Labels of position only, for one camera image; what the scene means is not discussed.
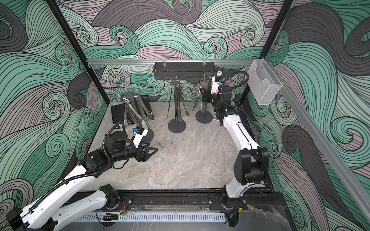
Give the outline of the dark slim steel tongs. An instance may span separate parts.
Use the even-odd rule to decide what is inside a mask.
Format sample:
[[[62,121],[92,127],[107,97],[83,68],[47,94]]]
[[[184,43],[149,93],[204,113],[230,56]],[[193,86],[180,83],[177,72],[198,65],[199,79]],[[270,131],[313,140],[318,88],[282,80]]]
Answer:
[[[185,115],[186,116],[189,116],[188,109],[185,106],[185,100],[184,100],[184,96],[183,96],[183,89],[182,89],[182,86],[181,85],[179,85],[179,89],[180,89],[181,103],[182,103],[182,105],[184,107]]]

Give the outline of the black locking tongs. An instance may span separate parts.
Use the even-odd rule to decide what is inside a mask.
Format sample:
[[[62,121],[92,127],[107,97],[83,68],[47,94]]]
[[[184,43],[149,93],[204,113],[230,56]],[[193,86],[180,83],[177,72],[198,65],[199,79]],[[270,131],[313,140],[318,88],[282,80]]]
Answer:
[[[174,102],[175,102],[175,119],[177,121],[182,121],[181,118],[181,96],[180,96],[180,89],[179,84],[174,86]]]

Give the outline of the long steel tweezers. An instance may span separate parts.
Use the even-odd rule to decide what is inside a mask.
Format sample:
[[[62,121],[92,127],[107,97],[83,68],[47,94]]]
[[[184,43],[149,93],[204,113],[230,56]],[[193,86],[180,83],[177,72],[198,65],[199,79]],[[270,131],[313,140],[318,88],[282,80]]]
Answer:
[[[167,118],[169,117],[169,112],[170,112],[170,108],[171,108],[172,92],[173,92],[173,87],[171,87],[171,92],[170,92],[170,97],[169,97],[169,104],[168,104],[168,110],[167,110]]]

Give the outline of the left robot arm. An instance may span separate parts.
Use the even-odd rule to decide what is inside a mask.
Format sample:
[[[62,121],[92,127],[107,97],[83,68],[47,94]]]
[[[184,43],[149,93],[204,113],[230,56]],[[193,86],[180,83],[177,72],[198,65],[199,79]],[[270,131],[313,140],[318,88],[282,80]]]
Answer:
[[[69,205],[65,203],[85,185],[113,168],[115,162],[131,158],[146,162],[157,151],[157,148],[144,142],[137,148],[129,145],[109,152],[102,147],[89,153],[66,178],[35,202],[8,212],[8,226],[14,231],[58,231],[94,210],[115,209],[119,205],[120,196],[109,184],[77,202]]]

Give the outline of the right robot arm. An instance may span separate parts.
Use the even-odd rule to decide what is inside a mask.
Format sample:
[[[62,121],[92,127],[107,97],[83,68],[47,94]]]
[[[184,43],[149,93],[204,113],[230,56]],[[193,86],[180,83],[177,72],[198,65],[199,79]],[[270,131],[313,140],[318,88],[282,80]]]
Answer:
[[[206,88],[202,88],[200,94],[203,103],[212,105],[215,118],[230,134],[239,151],[233,167],[234,178],[225,186],[225,193],[227,198],[240,198],[266,178],[269,151],[253,139],[240,118],[240,112],[234,106],[226,105],[221,100],[221,94],[212,94]]]

